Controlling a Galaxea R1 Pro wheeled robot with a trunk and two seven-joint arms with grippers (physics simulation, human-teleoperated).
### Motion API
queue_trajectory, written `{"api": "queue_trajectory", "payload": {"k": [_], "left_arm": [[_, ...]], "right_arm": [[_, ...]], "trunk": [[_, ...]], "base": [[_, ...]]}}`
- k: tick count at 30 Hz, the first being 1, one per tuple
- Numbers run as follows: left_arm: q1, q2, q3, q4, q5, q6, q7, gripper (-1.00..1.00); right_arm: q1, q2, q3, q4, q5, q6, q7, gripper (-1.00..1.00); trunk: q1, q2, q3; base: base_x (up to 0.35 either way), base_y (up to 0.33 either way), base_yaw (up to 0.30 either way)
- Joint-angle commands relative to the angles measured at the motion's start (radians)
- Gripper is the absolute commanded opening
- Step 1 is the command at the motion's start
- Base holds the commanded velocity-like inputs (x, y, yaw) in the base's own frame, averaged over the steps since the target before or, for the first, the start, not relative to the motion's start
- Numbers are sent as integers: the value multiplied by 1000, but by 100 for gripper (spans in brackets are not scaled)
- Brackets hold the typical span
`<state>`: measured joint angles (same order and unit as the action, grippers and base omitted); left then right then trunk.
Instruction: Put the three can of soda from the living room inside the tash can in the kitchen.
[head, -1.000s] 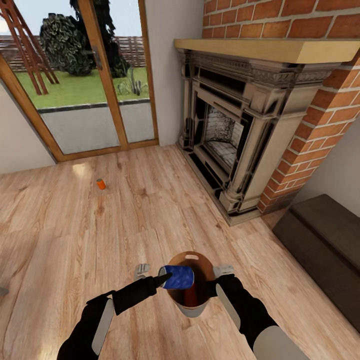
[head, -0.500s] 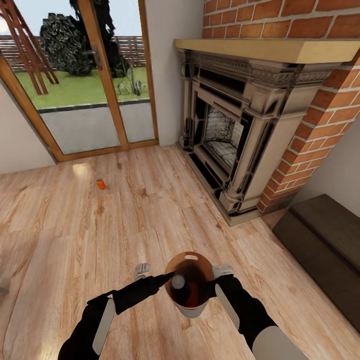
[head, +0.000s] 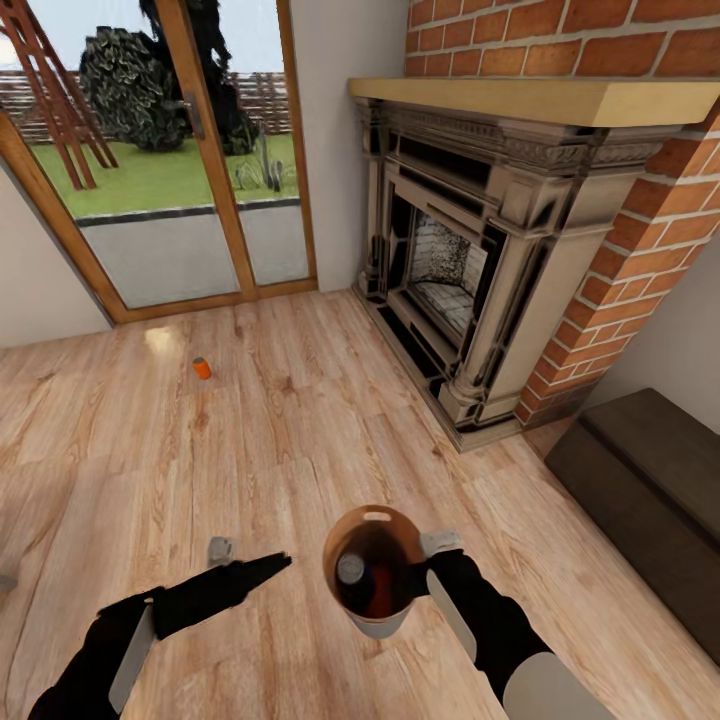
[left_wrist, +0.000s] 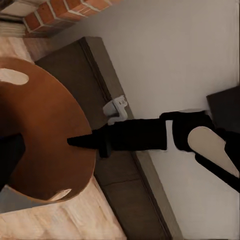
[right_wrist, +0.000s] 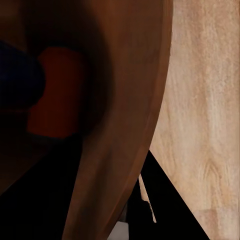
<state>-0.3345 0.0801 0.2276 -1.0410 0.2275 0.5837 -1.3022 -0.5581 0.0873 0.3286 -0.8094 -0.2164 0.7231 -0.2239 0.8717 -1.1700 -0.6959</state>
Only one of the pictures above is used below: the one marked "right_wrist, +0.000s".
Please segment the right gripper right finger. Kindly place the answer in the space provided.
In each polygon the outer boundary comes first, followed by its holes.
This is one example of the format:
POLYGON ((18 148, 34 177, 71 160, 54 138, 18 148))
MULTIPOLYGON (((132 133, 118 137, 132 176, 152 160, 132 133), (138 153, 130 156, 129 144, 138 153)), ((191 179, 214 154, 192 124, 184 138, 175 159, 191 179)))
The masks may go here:
POLYGON ((154 221, 145 220, 138 179, 127 202, 129 240, 210 240, 150 150, 140 174, 154 221))

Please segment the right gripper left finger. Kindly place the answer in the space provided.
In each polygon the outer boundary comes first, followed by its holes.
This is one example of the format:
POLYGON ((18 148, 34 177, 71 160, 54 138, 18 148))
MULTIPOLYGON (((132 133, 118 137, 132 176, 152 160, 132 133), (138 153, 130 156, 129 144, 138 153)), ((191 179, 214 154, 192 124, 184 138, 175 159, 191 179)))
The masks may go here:
POLYGON ((82 152, 62 139, 0 195, 0 240, 62 240, 82 152))

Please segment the trash can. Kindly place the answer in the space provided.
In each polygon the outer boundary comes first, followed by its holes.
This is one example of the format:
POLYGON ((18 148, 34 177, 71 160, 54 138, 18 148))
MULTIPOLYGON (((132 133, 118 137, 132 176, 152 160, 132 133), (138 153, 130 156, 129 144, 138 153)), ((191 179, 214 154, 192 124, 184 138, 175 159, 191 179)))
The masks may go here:
MULTIPOLYGON (((107 240, 141 174, 169 69, 173 0, 0 0, 0 41, 36 59, 85 54, 82 155, 62 240, 107 240)), ((0 196, 54 146, 26 133, 28 109, 0 109, 0 196)))

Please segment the can of soda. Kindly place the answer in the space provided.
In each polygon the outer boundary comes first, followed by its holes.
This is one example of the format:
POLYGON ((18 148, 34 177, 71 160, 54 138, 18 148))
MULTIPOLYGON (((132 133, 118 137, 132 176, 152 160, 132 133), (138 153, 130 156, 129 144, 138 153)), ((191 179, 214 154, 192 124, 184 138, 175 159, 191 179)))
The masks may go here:
POLYGON ((0 40, 0 110, 26 110, 44 91, 40 63, 29 53, 0 40))
POLYGON ((44 71, 45 86, 26 108, 26 133, 38 144, 55 146, 81 131, 90 67, 83 52, 62 45, 49 44, 37 58, 31 56, 44 71))

